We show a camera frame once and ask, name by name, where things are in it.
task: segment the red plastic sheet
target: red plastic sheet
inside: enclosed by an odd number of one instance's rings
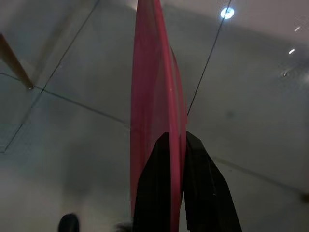
[[[181,79],[159,0],[139,0],[131,93],[131,210],[139,177],[157,139],[169,132],[171,230],[178,231],[185,157],[186,112]]]

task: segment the wooden stick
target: wooden stick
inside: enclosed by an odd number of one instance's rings
[[[32,82],[30,81],[24,68],[19,63],[9,44],[6,42],[2,33],[0,34],[0,57],[28,89],[33,89]]]

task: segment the white surface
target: white surface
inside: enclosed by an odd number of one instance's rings
[[[308,191],[309,50],[298,46],[289,55],[290,41],[225,21],[188,129],[210,156]]]
[[[63,99],[42,94],[0,167],[2,231],[55,231],[70,212],[87,232],[130,220],[129,130]]]
[[[1,32],[36,86],[45,86],[95,2],[1,1]],[[2,60],[0,72],[14,76]]]
[[[0,74],[0,152],[3,152],[40,90],[28,91],[18,80]]]
[[[129,123],[135,13],[101,1],[47,90]]]

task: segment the pink translucent panel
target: pink translucent panel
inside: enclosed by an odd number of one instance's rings
[[[131,94],[131,209],[139,177],[157,139],[169,132],[171,231],[178,231],[186,112],[181,79],[159,0],[139,0]]]

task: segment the black object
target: black object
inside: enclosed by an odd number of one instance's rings
[[[169,134],[155,143],[140,175],[133,217],[134,232],[169,232],[170,228]]]
[[[228,185],[202,142],[186,133],[183,190],[190,232],[240,232]]]
[[[202,142],[186,133],[183,174],[187,228],[190,232],[241,232],[228,185]],[[134,232],[170,231],[169,134],[154,145],[140,176]]]
[[[79,220],[75,214],[66,214],[58,225],[58,232],[79,232]]]

